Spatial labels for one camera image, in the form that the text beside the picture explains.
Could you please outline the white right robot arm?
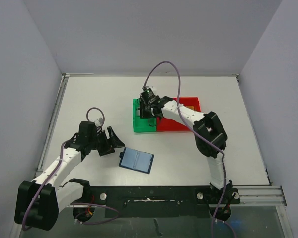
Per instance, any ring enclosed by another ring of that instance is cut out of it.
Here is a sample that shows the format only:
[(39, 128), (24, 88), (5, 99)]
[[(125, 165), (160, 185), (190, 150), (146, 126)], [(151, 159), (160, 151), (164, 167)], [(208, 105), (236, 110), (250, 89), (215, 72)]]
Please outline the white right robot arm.
[(141, 95), (140, 115), (144, 118), (170, 119), (194, 133), (196, 147), (208, 161), (211, 185), (214, 187), (211, 190), (212, 199), (222, 203), (229, 197), (224, 164), (228, 136), (216, 113), (192, 110), (167, 96)]

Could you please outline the blue leather card holder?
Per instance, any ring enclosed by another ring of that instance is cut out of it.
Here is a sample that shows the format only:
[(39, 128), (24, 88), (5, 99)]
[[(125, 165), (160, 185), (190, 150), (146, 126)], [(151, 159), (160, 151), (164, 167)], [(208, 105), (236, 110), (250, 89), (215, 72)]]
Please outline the blue leather card holder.
[(119, 167), (150, 174), (154, 154), (125, 147), (119, 157)]

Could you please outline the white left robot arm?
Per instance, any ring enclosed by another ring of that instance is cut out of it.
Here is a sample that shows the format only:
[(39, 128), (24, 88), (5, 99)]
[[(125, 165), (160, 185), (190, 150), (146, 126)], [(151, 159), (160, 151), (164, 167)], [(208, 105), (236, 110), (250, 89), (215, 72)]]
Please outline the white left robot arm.
[(48, 231), (56, 223), (59, 212), (72, 202), (92, 202), (88, 181), (77, 178), (65, 181), (66, 177), (91, 151), (104, 156), (123, 147), (125, 144), (112, 127), (103, 130), (94, 122), (82, 121), (78, 132), (61, 144), (56, 160), (32, 181), (20, 184), (14, 221), (23, 231), (30, 228)]

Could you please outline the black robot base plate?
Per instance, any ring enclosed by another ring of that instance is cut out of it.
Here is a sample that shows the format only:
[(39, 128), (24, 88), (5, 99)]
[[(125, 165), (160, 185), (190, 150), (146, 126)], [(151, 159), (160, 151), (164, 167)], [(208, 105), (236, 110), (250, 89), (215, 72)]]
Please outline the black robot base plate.
[(217, 212), (230, 213), (231, 205), (240, 204), (239, 191), (204, 186), (92, 186), (88, 196), (77, 200), (92, 208), (105, 206), (105, 218), (207, 218)]

